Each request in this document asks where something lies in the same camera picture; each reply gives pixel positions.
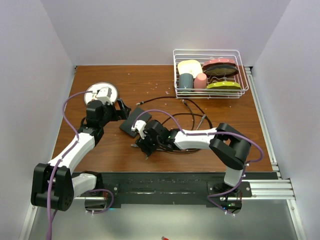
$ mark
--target wooden tabletop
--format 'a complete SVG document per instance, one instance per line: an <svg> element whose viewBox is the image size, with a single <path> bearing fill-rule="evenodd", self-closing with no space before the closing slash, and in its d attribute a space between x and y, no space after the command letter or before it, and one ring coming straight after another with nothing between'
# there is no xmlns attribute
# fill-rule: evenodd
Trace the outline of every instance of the wooden tabletop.
<svg viewBox="0 0 320 240"><path fill-rule="evenodd" d="M121 65L121 66L79 66L77 68L70 95L87 90L99 82L109 82L115 85L124 103L132 110L136 103L161 96L175 96L174 68L172 65ZM219 123L228 123L239 132L259 144L265 152L265 157L258 163L253 163L248 171L272 171L265 140L258 119L256 107L248 90L238 99L195 99L194 100L212 121L213 127ZM201 112L189 104L194 113ZM188 109L180 99L159 99L140 106L144 110L160 109L170 114L188 113ZM79 128L80 121L86 115L84 96L80 95L67 104L65 110L69 121ZM167 116L159 112L151 112L152 119L160 122ZM192 116L177 116L184 129L191 129ZM196 116L195 126L201 117ZM119 129L122 121L109 122L104 127L104 136L99 144L91 150L79 163L76 172L224 172L226 166L211 150L200 150L193 154L170 154L154 152L148 159L139 148L131 144L135 139ZM176 128L172 120L167 128ZM203 122L200 129L208 129ZM74 138L74 132L62 121L53 156L58 155ZM260 156L252 147L248 160Z"/></svg>

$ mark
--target wire dish rack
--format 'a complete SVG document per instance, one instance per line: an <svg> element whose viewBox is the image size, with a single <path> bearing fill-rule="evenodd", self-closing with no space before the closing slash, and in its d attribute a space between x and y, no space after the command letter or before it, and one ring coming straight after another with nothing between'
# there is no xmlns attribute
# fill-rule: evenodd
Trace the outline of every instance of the wire dish rack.
<svg viewBox="0 0 320 240"><path fill-rule="evenodd" d="M208 77L207 85L215 82L235 82L241 89L196 89L179 88L178 64L185 60L197 60L201 66L210 59L228 58L234 60L239 73L231 77L217 78ZM195 50L195 49L175 49L173 50L174 62L174 89L178 99L238 99L249 89L248 79L244 65L237 50Z"/></svg>

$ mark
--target white backdrop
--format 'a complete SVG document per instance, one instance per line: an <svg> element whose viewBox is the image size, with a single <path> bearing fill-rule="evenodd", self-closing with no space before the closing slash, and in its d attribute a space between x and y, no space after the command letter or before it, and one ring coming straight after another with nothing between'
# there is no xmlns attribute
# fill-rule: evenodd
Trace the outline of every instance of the white backdrop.
<svg viewBox="0 0 320 240"><path fill-rule="evenodd" d="M172 64L236 49L253 66L290 0L41 0L76 65Z"/></svg>
<svg viewBox="0 0 320 240"><path fill-rule="evenodd" d="M319 239L320 2L291 0L253 67L282 177L309 240Z"/></svg>
<svg viewBox="0 0 320 240"><path fill-rule="evenodd" d="M0 2L0 239L17 240L35 166L52 157L73 65L40 0Z"/></svg>

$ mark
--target pink cup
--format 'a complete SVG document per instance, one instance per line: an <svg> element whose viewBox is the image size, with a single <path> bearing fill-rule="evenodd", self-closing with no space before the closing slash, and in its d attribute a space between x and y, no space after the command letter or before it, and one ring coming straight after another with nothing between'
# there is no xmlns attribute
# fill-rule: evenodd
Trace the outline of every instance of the pink cup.
<svg viewBox="0 0 320 240"><path fill-rule="evenodd" d="M205 73L199 73L193 82L194 89L205 89L207 87L207 75Z"/></svg>

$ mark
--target red plate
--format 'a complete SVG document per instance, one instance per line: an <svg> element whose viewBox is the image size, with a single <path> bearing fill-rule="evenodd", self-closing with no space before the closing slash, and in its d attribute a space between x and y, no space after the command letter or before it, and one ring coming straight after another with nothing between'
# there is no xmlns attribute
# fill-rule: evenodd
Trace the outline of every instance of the red plate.
<svg viewBox="0 0 320 240"><path fill-rule="evenodd" d="M202 69L207 70L208 68L214 66L214 65L220 65L220 64L227 64L236 67L236 62L231 58L217 58L217 59L210 59L206 61Z"/></svg>

